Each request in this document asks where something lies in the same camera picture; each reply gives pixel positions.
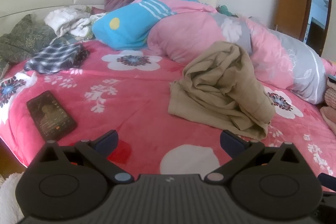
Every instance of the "pink comforter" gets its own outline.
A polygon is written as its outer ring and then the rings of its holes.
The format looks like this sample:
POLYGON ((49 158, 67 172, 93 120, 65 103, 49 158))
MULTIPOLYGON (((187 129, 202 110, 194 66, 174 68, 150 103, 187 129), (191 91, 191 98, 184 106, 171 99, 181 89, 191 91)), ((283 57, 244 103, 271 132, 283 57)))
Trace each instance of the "pink comforter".
MULTIPOLYGON (((36 81, 13 100, 8 117, 0 117, 0 137, 22 164, 28 165, 44 143, 26 102, 46 90, 78 123, 60 145, 93 140, 115 129, 120 143, 109 159, 135 177, 140 173, 204 176, 230 159, 220 147, 221 130, 167 113, 169 83, 181 77, 183 65, 149 50, 115 52, 97 41, 86 42, 85 47, 91 54, 81 69, 36 74, 36 81)), ((9 76, 22 67, 15 67, 9 76)), ((294 142, 316 174, 333 175, 336 136, 318 109, 288 90, 271 85, 265 89, 277 113, 263 142, 268 146, 294 142)))

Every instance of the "white stripe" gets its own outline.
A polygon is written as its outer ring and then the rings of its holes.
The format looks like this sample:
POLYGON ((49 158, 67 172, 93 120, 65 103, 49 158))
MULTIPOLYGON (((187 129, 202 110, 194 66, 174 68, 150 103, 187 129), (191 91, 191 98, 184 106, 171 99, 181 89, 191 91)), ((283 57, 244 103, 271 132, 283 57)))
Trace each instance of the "white stripe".
POLYGON ((308 48, 308 50, 310 50, 311 55, 313 55, 314 62, 315 62, 315 66, 316 66, 317 82, 318 82, 318 85, 317 85, 316 90, 315 90, 315 103, 316 103, 316 102, 317 102, 317 90, 318 90, 319 85, 320 85, 319 66, 317 65, 317 61, 316 61, 315 55, 314 55, 314 53, 311 51, 310 47, 308 47, 306 44, 305 44, 305 46, 308 48))
POLYGON ((153 4, 148 3, 147 1, 144 1, 144 3, 148 4, 149 6, 152 6, 160 15, 164 15, 167 17, 167 14, 162 13, 157 7, 155 7, 153 4))
POLYGON ((156 14, 154 14, 154 12, 151 9, 149 9, 148 7, 146 7, 145 5, 143 5, 142 3, 139 2, 139 5, 142 6, 142 7, 144 7, 146 10, 148 10, 153 15, 153 17, 157 18, 158 20, 162 19, 161 17, 159 17, 156 14))
POLYGON ((159 5, 166 13, 169 12, 162 4, 160 4, 160 3, 158 3, 158 2, 156 2, 154 0, 150 0, 150 1, 153 2, 153 3, 155 3, 155 4, 157 4, 157 5, 159 5))

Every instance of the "blue blanket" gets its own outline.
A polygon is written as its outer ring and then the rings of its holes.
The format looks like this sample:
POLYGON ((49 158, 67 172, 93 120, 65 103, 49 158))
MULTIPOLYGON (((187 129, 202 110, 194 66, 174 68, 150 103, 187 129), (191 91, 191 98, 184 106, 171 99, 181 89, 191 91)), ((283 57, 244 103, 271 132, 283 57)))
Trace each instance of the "blue blanket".
POLYGON ((159 20, 175 14, 159 0, 142 0, 106 14, 93 24, 92 31, 115 50, 136 50, 144 47, 149 31, 159 20))

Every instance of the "gray circular joint cap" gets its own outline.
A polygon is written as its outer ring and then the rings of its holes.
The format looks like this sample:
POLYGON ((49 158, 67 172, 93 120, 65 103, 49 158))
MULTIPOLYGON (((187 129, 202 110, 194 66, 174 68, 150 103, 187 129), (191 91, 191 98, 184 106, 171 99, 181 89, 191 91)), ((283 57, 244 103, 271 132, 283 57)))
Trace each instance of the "gray circular joint cap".
POLYGON ((128 181, 132 178, 132 176, 128 173, 117 173, 114 178, 117 180, 117 181, 128 181))
POLYGON ((207 178, 208 180, 218 182, 223 180, 224 176, 220 173, 210 173, 209 175, 207 175, 207 178))

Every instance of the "yellow polka dot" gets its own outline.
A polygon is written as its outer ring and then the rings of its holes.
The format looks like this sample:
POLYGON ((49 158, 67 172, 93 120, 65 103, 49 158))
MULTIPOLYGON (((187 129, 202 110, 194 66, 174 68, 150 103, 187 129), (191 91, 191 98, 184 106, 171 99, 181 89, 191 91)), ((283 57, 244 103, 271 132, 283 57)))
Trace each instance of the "yellow polka dot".
POLYGON ((120 26, 120 19, 119 18, 115 17, 110 21, 110 28, 112 30, 118 29, 119 26, 120 26))

